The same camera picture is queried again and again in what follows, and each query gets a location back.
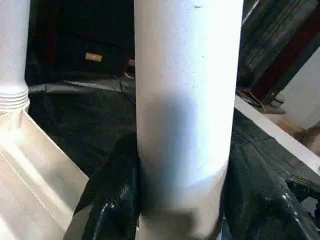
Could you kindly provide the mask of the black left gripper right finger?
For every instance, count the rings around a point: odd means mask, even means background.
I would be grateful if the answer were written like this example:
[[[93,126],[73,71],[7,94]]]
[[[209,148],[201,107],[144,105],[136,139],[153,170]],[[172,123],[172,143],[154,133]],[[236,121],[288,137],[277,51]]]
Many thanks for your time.
[[[286,182],[250,144],[231,147],[224,213],[236,240],[318,240],[320,232]]]

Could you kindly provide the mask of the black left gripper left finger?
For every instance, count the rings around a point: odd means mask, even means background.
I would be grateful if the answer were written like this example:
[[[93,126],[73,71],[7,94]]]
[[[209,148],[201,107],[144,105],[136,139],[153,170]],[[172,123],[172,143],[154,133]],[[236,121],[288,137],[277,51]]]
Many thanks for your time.
[[[89,178],[64,234],[66,240],[133,240],[140,215],[137,135],[122,136]]]

